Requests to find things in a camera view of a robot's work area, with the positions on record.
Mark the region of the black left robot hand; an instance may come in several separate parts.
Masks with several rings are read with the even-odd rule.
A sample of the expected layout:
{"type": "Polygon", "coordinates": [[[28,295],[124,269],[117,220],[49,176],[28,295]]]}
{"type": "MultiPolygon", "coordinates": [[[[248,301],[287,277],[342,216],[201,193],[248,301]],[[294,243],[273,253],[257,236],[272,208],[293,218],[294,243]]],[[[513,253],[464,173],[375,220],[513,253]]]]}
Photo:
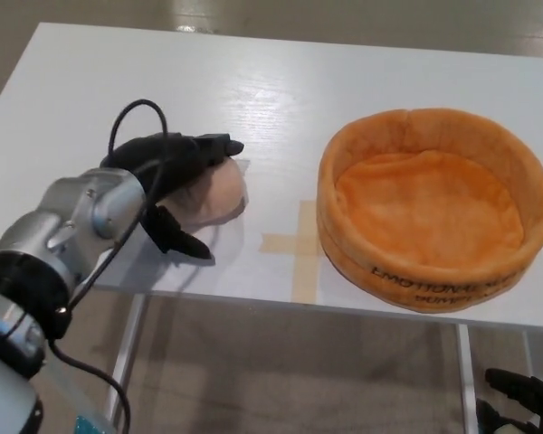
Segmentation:
{"type": "Polygon", "coordinates": [[[133,174],[149,199],[139,224],[157,248],[194,259],[210,260],[212,252],[202,241],[184,230],[181,217],[161,202],[186,187],[211,179],[212,169],[242,153],[244,144],[228,134],[185,136],[157,133],[124,143],[100,161],[101,168],[119,168],[133,174]]]}

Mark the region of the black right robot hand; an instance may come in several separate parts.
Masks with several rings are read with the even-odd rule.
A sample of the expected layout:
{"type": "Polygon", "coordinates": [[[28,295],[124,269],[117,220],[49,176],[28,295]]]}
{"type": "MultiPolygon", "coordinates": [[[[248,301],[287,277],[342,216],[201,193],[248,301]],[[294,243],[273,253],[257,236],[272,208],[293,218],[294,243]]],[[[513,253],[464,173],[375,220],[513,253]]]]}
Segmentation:
{"type": "Polygon", "coordinates": [[[534,376],[526,376],[498,368],[485,371],[489,386],[518,402],[539,418],[538,424],[502,416],[487,401],[476,400],[478,430],[484,434],[526,433],[543,434],[543,382],[534,376]]]}

